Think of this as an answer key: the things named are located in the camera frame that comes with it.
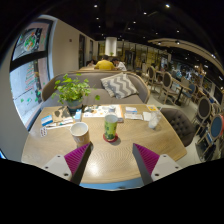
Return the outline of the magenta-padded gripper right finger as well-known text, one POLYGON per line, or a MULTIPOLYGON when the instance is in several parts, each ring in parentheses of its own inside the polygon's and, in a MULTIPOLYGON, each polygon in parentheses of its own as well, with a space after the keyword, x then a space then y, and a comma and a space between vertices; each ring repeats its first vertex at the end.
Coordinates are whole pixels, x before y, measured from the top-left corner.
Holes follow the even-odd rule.
POLYGON ((139 144, 133 144, 132 153, 145 185, 181 170, 181 167, 167 154, 158 155, 139 144))

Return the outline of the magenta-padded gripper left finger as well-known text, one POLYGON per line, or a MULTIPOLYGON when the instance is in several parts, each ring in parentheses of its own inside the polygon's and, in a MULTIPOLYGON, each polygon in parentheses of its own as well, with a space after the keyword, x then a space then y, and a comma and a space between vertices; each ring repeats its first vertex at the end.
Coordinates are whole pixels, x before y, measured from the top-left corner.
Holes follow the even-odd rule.
POLYGON ((91 144, 83 145, 66 155, 56 155, 42 169, 79 185, 91 154, 91 144))

